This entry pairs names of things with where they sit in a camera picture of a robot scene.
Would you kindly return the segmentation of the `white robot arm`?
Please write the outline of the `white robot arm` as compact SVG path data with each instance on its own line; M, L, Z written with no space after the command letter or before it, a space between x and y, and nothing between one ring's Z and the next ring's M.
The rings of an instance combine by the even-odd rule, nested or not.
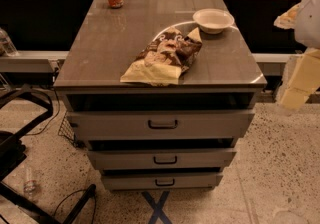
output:
M295 40L307 47L277 96L282 108L295 111L320 88L320 0L301 0L278 16L274 25L293 29Z

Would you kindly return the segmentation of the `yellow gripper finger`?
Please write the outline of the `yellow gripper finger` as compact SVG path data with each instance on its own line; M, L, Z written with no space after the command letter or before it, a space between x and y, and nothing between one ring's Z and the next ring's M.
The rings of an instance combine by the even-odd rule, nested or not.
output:
M287 62L278 105L287 110L298 110L319 88L320 50L308 48Z

